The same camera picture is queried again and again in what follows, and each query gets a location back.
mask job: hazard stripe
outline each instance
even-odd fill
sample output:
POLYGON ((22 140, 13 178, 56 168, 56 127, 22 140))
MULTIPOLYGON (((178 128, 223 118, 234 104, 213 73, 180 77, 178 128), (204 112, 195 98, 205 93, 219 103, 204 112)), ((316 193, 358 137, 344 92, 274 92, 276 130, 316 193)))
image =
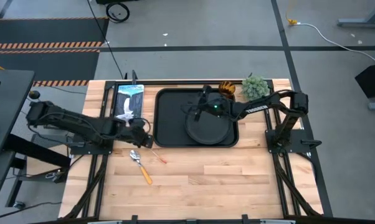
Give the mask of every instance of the hazard stripe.
POLYGON ((87 86, 89 80, 49 80, 49 81, 34 81, 32 86, 87 86))
POLYGON ((41 49, 62 47, 100 47, 102 42, 0 43, 0 49, 41 49))
MULTIPOLYGON (((96 17, 97 19, 108 19, 107 16, 96 17)), ((64 20, 64 19, 95 19, 94 17, 63 17, 63 18, 2 18, 0 21, 15 21, 15 20, 64 20)))
POLYGON ((78 50, 1 50, 0 54, 42 54, 42 53, 71 53, 71 52, 97 52, 97 49, 78 49, 78 50))

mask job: green plush toy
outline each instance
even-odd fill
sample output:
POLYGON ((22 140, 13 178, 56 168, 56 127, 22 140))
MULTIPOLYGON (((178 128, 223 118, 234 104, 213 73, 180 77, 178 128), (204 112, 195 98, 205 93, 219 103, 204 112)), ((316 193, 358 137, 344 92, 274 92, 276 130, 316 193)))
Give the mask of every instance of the green plush toy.
POLYGON ((253 77, 251 73, 242 83, 246 100, 256 100, 269 94, 268 83, 262 77, 253 77))

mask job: wooden tabletop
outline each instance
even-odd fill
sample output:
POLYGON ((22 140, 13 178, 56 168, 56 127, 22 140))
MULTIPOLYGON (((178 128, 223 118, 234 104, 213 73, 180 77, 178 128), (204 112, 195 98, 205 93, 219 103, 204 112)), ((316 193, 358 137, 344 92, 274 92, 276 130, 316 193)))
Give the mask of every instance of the wooden tabletop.
MULTIPOLYGON (((83 114, 98 116, 105 80, 90 81, 83 114)), ((274 79, 275 90, 290 88, 288 79, 274 79)), ((202 87, 202 85, 146 85, 143 117, 153 125, 154 103, 163 88, 202 87)), ((241 86, 236 86, 236 100, 244 101, 241 86)), ((273 127, 275 119, 271 114, 273 127)), ((154 151, 167 160, 161 163, 147 149, 115 142, 108 158, 103 191, 101 220, 240 219, 282 218, 282 209, 271 154, 267 151, 263 112, 239 121, 239 142, 230 148, 161 148, 154 151), (129 157, 131 149, 141 154, 141 163, 153 180, 148 185, 140 168, 129 157)), ((59 216, 69 213, 86 189, 91 156, 84 156, 69 172, 59 216)), ((290 154, 295 185, 310 205, 322 213, 311 164, 290 154)), ((288 208, 292 201, 285 186, 288 208)), ((96 193, 91 199, 93 215, 96 193)))

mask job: orange-handled utensil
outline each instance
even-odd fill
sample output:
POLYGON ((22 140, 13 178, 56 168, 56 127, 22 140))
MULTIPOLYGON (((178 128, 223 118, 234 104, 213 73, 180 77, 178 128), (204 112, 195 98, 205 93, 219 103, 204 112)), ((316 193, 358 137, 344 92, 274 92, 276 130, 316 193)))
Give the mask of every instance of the orange-handled utensil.
POLYGON ((136 152, 135 150, 131 150, 130 152, 130 157, 132 158, 132 160, 136 161, 138 163, 138 165, 140 166, 140 170, 142 170, 142 174, 143 176, 145 177, 146 181, 148 184, 152 184, 153 181, 151 180, 148 172, 146 171, 146 169, 143 167, 143 165, 140 163, 140 155, 138 152, 136 152))

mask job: concrete floor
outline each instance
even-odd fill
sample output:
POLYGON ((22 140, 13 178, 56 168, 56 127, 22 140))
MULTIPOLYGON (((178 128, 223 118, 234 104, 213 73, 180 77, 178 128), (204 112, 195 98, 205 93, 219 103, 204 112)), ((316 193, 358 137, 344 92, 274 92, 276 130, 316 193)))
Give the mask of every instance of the concrete floor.
MULTIPOLYGON (((365 16, 375 7, 375 0, 291 1, 297 4, 289 17, 318 26, 327 38, 343 45, 375 45, 375 29, 336 27, 339 18, 365 16)), ((0 0, 0 11, 5 2, 0 0)), ((277 3, 284 18, 288 3, 277 3)), ((92 4, 97 16, 105 15, 103 6, 92 4)), ((109 25, 107 39, 112 47, 282 46, 270 1, 140 0, 126 5, 131 10, 130 19, 109 25)), ((87 3, 81 0, 13 0, 4 15, 90 16, 87 3)), ((310 27, 288 27, 284 19, 283 25, 290 46, 329 46, 310 27)), ((368 53, 375 57, 375 51, 368 53)), ((315 139, 323 141, 318 153, 333 215, 375 220, 375 111, 367 109, 367 99, 354 80, 374 62, 351 52, 300 51, 292 52, 292 56, 300 86, 310 97, 309 119, 315 139)), ((139 78, 243 78, 250 72, 265 78, 290 78, 282 51, 115 52, 115 58, 123 72, 135 69, 139 78)), ((100 53, 95 79, 119 77, 110 53, 100 53)), ((64 88, 86 91, 86 87, 64 88)), ((42 100, 81 112, 82 95, 38 89, 42 100)), ((31 138, 22 114, 13 132, 31 138)), ((1 192, 0 214, 12 211, 3 207, 10 185, 11 180, 7 180, 1 192)), ((63 189, 63 184, 27 183, 18 200, 27 206, 58 202, 63 189)), ((58 212, 59 206, 45 205, 0 219, 0 223, 55 220, 58 212)))

